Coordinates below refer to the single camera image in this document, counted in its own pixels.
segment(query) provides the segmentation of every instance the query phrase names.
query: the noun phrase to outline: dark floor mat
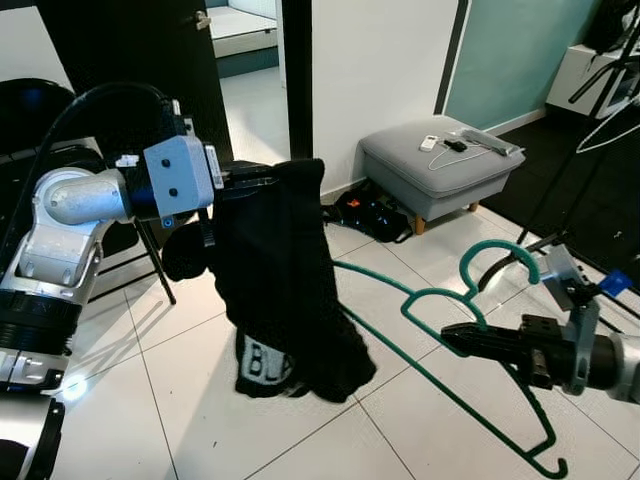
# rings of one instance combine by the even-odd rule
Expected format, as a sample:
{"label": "dark floor mat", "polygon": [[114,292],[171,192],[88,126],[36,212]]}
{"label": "dark floor mat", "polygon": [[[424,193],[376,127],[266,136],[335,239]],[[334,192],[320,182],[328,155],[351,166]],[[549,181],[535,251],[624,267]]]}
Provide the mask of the dark floor mat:
{"label": "dark floor mat", "polygon": [[[615,137],[640,123],[640,110],[630,107],[603,128],[591,144]],[[585,118],[553,111],[545,118],[501,136],[526,149],[527,160],[514,171],[502,193],[482,202],[509,220],[525,225],[565,156],[585,135]],[[573,158],[547,206],[531,225],[546,236],[558,231],[589,171],[601,166],[569,225],[566,243],[601,270],[620,268],[640,288],[640,130]]]}

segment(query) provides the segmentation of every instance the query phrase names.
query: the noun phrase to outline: black garment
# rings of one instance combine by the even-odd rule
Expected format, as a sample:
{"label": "black garment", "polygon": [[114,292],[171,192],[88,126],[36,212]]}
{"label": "black garment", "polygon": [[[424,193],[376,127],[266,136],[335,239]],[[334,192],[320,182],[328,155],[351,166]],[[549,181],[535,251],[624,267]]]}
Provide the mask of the black garment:
{"label": "black garment", "polygon": [[178,229],[163,262],[173,279],[206,263],[238,328],[236,390],[252,397],[311,390],[344,402],[373,378],[375,366],[340,311],[320,211],[320,160],[273,167],[278,179],[248,196],[221,193],[216,245],[202,247],[198,225]]}

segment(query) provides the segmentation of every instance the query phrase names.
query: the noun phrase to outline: black bag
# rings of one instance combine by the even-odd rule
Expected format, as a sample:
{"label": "black bag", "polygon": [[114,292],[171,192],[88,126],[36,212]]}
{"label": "black bag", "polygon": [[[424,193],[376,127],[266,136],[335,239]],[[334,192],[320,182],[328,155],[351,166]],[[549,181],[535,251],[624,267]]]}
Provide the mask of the black bag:
{"label": "black bag", "polygon": [[384,243],[402,243],[413,235],[405,215],[383,205],[364,188],[343,193],[335,204],[323,206],[322,214],[326,223],[355,228]]}

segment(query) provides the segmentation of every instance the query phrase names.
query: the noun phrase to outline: green hanger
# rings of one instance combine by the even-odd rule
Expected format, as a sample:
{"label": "green hanger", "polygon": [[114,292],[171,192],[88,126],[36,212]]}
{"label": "green hanger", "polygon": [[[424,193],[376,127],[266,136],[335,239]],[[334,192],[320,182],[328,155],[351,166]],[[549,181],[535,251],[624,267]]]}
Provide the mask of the green hanger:
{"label": "green hanger", "polygon": [[[472,246],[460,259],[459,271],[460,276],[468,287],[467,292],[464,295],[460,293],[454,292],[453,290],[448,290],[444,288],[425,288],[422,290],[413,290],[406,285],[403,285],[400,282],[397,282],[389,277],[381,275],[379,273],[373,272],[366,268],[359,267],[357,265],[351,265],[349,263],[341,262],[335,260],[333,263],[335,266],[344,268],[346,270],[352,270],[354,272],[360,273],[362,275],[366,275],[368,277],[374,278],[378,281],[384,282],[402,292],[406,293],[409,297],[402,304],[400,311],[402,314],[409,319],[411,323],[416,325],[422,331],[431,336],[434,340],[439,342],[441,345],[444,345],[447,349],[449,349],[454,354],[460,357],[466,357],[467,355],[458,351],[455,347],[451,346],[446,342],[440,334],[427,326],[425,323],[420,321],[417,317],[415,317],[411,312],[411,306],[420,298],[425,297],[427,295],[441,295],[445,297],[452,298],[462,303],[466,308],[468,308],[473,316],[476,319],[480,328],[486,329],[487,322],[484,318],[484,315],[480,311],[480,309],[472,302],[473,298],[478,294],[478,286],[471,279],[469,275],[469,264],[473,260],[473,258],[482,250],[487,248],[505,248],[510,250],[513,254],[515,254],[519,260],[529,269],[529,283],[536,284],[540,282],[540,271],[538,269],[538,265],[536,261],[533,259],[531,254],[526,251],[524,248],[515,245],[511,242],[507,242],[505,240],[486,240],[476,245]],[[402,359],[404,359],[411,367],[417,370],[423,377],[429,380],[432,384],[434,384],[442,393],[444,393],[447,397],[453,400],[460,408],[462,408],[465,412],[471,415],[476,421],[478,421],[483,427],[493,433],[502,443],[504,443],[507,447],[509,447],[513,452],[515,452],[518,456],[520,456],[525,462],[531,465],[536,471],[538,471],[541,475],[547,478],[564,478],[569,473],[569,469],[567,467],[567,462],[564,458],[558,459],[558,469],[557,471],[548,470],[546,467],[541,465],[537,460],[536,456],[541,454],[542,452],[548,450],[551,446],[553,446],[556,442],[556,434],[547,418],[547,415],[538,402],[538,399],[535,397],[531,389],[525,385],[518,378],[516,370],[509,364],[501,363],[502,367],[506,370],[509,376],[513,379],[513,381],[518,385],[522,394],[527,399],[531,408],[535,412],[538,420],[540,421],[542,428],[545,431],[546,439],[540,442],[538,445],[533,447],[530,450],[525,450],[520,447],[515,441],[509,438],[505,433],[503,433],[498,427],[496,427],[493,423],[487,420],[480,412],[471,407],[467,402],[461,399],[458,395],[456,395],[451,389],[449,389],[444,383],[438,380],[433,374],[431,374],[427,369],[425,369],[417,360],[412,358],[409,354],[407,354],[404,350],[402,350],[398,345],[393,343],[389,338],[385,337],[372,327],[370,324],[362,320],[358,315],[352,312],[349,308],[342,305],[343,311],[351,317],[355,322],[364,327],[369,333],[375,336],[378,340],[384,343],[387,347],[389,347],[394,353],[399,355]]]}

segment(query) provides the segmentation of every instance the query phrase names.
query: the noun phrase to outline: black cable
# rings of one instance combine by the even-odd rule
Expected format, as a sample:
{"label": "black cable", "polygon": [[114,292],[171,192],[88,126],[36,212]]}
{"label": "black cable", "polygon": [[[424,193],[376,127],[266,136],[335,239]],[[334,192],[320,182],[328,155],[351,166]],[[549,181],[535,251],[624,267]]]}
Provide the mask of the black cable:
{"label": "black cable", "polygon": [[151,85],[135,82],[113,82],[98,85],[97,87],[83,93],[71,102],[55,119],[42,140],[40,149],[38,150],[36,158],[31,165],[31,169],[29,170],[29,174],[20,194],[17,207],[11,216],[4,238],[2,239],[2,244],[0,245],[0,279],[9,268],[11,259],[13,258],[14,252],[22,237],[20,232],[17,231],[18,218],[26,215],[25,208],[28,208],[31,204],[30,199],[38,180],[38,176],[41,174],[42,167],[45,165],[49,151],[59,135],[69,126],[71,121],[76,118],[80,112],[86,111],[88,108],[95,105],[97,101],[113,95],[136,92],[153,96],[160,107],[171,108],[170,99],[165,97],[160,90]]}

